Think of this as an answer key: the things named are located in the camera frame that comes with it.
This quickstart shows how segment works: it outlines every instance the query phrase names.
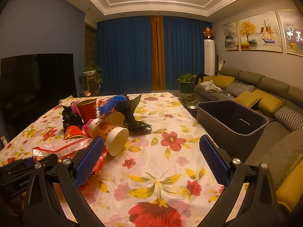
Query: black tv screen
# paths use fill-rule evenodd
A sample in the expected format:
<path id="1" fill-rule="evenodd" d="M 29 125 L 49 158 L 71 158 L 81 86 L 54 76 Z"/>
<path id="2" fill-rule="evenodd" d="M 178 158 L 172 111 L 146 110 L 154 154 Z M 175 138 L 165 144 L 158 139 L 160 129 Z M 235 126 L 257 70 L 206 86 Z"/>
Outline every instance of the black tv screen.
<path id="1" fill-rule="evenodd" d="M 58 105 L 77 96 L 72 54 L 37 54 L 1 59 L 0 109 L 11 140 Z"/>

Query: orange curtain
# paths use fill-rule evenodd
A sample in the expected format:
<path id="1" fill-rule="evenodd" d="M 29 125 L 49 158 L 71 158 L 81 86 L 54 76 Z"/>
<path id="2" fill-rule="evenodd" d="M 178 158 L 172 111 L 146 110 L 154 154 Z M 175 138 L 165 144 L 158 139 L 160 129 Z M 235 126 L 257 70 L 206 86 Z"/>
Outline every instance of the orange curtain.
<path id="1" fill-rule="evenodd" d="M 152 90 L 165 90 L 163 17 L 151 16 Z"/>

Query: patterned pillow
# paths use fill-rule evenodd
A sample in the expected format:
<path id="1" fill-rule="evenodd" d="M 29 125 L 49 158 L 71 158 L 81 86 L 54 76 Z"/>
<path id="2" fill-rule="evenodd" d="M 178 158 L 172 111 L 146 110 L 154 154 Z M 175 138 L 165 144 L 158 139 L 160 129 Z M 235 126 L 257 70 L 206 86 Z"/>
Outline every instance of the patterned pillow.
<path id="1" fill-rule="evenodd" d="M 275 113 L 275 120 L 290 131 L 303 129 L 303 116 L 287 106 L 281 107 Z"/>
<path id="2" fill-rule="evenodd" d="M 246 85 L 242 83 L 233 82 L 226 88 L 226 93 L 231 94 L 234 97 L 238 97 L 244 91 L 253 92 L 255 87 L 253 85 Z"/>

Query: yellow tree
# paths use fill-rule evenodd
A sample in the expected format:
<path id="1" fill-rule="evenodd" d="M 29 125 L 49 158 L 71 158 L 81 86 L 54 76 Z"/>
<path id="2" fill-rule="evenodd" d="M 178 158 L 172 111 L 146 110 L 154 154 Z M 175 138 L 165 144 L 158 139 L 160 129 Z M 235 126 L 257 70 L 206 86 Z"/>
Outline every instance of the yellow tree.
<path id="1" fill-rule="evenodd" d="M 247 41 L 248 41 L 248 36 L 253 35 L 257 30 L 257 26 L 253 23 L 250 23 L 249 21 L 244 21 L 240 25 L 240 34 L 242 36 L 246 36 Z"/>

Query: sofa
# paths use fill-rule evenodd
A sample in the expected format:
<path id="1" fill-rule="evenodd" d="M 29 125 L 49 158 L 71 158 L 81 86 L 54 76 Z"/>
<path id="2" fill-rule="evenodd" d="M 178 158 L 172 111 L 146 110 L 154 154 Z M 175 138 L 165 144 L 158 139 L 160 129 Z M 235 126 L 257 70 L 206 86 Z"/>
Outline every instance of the sofa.
<path id="1" fill-rule="evenodd" d="M 253 85 L 255 90 L 261 90 L 280 99 L 280 106 L 286 106 L 303 115 L 303 90 L 298 87 L 259 73 L 231 67 L 224 67 L 222 76 L 233 77 L 238 83 Z M 219 92 L 205 90 L 200 86 L 201 82 L 203 81 L 200 80 L 195 86 L 193 93 L 200 102 L 233 99 L 225 88 Z M 303 194 L 303 129 L 292 132 L 289 127 L 277 121 L 275 113 L 265 114 L 256 106 L 252 109 L 264 115 L 269 123 L 245 163 L 257 166 L 265 162 L 269 165 L 278 201 L 282 199 L 280 203 L 288 211 L 292 211 Z"/>

